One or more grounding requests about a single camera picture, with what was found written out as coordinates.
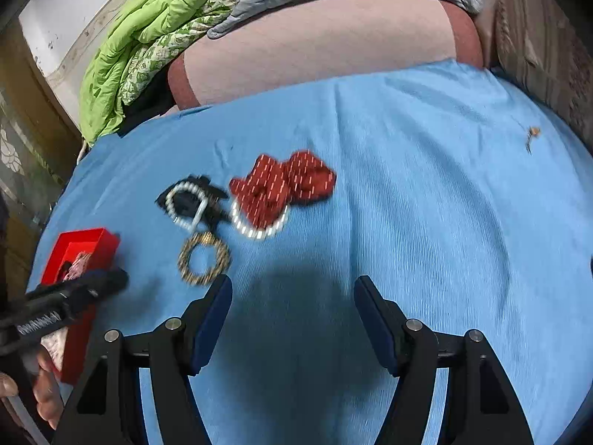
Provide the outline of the person left hand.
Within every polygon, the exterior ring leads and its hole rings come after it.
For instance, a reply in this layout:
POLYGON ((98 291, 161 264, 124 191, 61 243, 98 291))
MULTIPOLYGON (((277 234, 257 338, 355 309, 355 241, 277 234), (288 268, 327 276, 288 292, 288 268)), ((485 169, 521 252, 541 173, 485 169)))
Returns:
POLYGON ((56 430, 64 405, 54 374, 54 363, 44 346, 37 347, 35 360, 38 373, 32 386, 32 393, 36 400, 36 410, 39 417, 56 430))

